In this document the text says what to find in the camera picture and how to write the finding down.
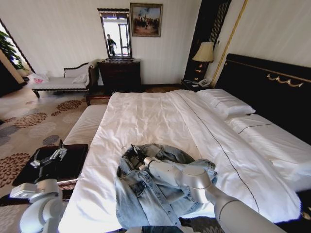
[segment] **mirror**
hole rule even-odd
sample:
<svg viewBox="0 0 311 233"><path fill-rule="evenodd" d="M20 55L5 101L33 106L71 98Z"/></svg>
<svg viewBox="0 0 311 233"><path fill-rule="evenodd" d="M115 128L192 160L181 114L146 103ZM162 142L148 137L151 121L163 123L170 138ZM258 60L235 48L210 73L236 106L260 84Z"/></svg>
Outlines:
<svg viewBox="0 0 311 233"><path fill-rule="evenodd" d="M129 9L98 8L108 57L132 58Z"/></svg>

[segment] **picture frame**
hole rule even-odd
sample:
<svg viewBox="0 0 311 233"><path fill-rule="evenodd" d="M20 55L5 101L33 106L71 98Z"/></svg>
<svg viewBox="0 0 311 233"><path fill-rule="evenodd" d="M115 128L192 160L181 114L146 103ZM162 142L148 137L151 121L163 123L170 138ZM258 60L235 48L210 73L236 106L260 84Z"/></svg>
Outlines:
<svg viewBox="0 0 311 233"><path fill-rule="evenodd" d="M132 36L161 37L163 4L130 3Z"/></svg>

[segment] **black headboard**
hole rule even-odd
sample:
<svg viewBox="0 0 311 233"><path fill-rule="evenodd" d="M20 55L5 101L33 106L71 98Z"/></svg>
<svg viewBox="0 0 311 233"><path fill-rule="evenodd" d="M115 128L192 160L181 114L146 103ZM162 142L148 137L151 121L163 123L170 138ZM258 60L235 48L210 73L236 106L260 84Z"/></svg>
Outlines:
<svg viewBox="0 0 311 233"><path fill-rule="evenodd" d="M311 145L311 68L228 54L215 88Z"/></svg>

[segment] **white pillow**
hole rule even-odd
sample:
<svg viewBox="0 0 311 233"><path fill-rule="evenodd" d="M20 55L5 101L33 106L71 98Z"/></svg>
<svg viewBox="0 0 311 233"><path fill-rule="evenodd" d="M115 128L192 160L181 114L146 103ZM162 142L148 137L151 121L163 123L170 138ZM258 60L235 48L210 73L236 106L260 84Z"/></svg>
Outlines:
<svg viewBox="0 0 311 233"><path fill-rule="evenodd" d="M253 114L232 118L229 126L296 191L311 189L311 146L267 119Z"/></svg>
<svg viewBox="0 0 311 233"><path fill-rule="evenodd" d="M205 99L222 119L227 119L231 115L255 112L251 106L222 89L202 90L198 94Z"/></svg>
<svg viewBox="0 0 311 233"><path fill-rule="evenodd" d="M35 74L32 73L27 76L29 78L29 84L34 84L34 83L46 83L49 81L49 78L45 74Z"/></svg>
<svg viewBox="0 0 311 233"><path fill-rule="evenodd" d="M72 81L72 83L86 83L87 77L88 77L88 74L87 74L87 73L80 74L78 77L76 77L76 78Z"/></svg>
<svg viewBox="0 0 311 233"><path fill-rule="evenodd" d="M82 65L78 68L64 68L64 78L75 78L81 74L88 73L89 63Z"/></svg>

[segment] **floor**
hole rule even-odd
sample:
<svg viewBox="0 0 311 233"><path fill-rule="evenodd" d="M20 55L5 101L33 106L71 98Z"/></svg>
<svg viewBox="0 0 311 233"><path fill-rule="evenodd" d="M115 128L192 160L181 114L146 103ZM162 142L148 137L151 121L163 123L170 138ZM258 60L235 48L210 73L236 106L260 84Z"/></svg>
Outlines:
<svg viewBox="0 0 311 233"><path fill-rule="evenodd" d="M146 92L167 92L178 86L149 86ZM0 197L10 193L12 181L39 147L56 145L86 109L85 93L40 92L21 90L0 98ZM27 205L0 207L0 232L18 232L19 219ZM192 227L201 232L222 232L216 220L196 218Z"/></svg>

